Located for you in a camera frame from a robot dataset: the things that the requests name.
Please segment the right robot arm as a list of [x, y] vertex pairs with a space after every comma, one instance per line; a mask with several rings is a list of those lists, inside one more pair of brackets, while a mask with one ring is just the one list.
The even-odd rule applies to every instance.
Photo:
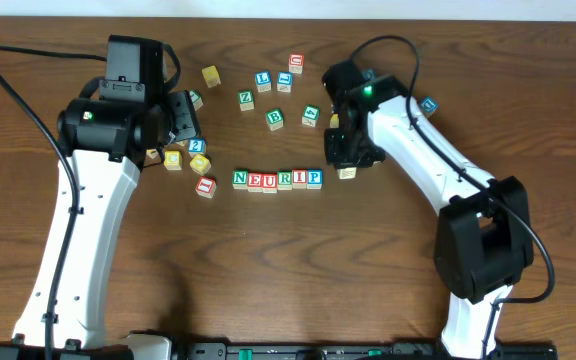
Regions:
[[438, 216], [433, 261], [450, 302], [433, 358], [550, 358], [549, 347], [495, 339], [501, 308], [534, 261], [524, 186], [514, 177], [498, 181], [463, 156], [395, 77], [368, 79], [345, 60], [322, 83], [339, 117], [324, 133], [327, 163], [344, 174], [392, 158]]

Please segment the yellow S block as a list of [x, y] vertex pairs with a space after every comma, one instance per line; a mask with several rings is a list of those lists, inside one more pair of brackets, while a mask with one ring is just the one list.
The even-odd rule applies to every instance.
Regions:
[[337, 170], [338, 178], [340, 180], [354, 179], [357, 174], [356, 167], [342, 168]]

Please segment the blue P block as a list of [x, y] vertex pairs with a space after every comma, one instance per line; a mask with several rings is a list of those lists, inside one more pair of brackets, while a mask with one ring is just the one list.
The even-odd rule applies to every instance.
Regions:
[[307, 188], [321, 189], [323, 186], [323, 171], [320, 169], [309, 169], [307, 171]]

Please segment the green N block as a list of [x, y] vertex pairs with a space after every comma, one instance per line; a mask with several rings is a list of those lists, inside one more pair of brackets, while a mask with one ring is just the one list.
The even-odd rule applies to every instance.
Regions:
[[232, 186], [236, 190], [247, 190], [248, 172], [246, 170], [234, 170], [232, 174]]

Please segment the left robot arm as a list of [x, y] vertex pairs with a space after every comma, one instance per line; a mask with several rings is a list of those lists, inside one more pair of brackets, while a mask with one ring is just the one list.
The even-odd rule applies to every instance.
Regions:
[[46, 137], [59, 160], [58, 195], [33, 292], [0, 360], [175, 359], [170, 336], [137, 331], [108, 343], [107, 286], [124, 212], [149, 150], [195, 137], [190, 96], [177, 89], [168, 44], [113, 35], [103, 76], [89, 81]]

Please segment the red E block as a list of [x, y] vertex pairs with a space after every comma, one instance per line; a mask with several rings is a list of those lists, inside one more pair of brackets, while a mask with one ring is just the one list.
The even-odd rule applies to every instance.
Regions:
[[249, 172], [247, 177], [247, 191], [248, 192], [262, 192], [262, 178], [261, 173]]

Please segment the green R block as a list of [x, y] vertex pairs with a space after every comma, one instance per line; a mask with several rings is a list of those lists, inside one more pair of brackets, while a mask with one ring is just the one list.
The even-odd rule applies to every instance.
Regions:
[[278, 190], [292, 190], [292, 172], [291, 171], [279, 171], [277, 173], [277, 189]]

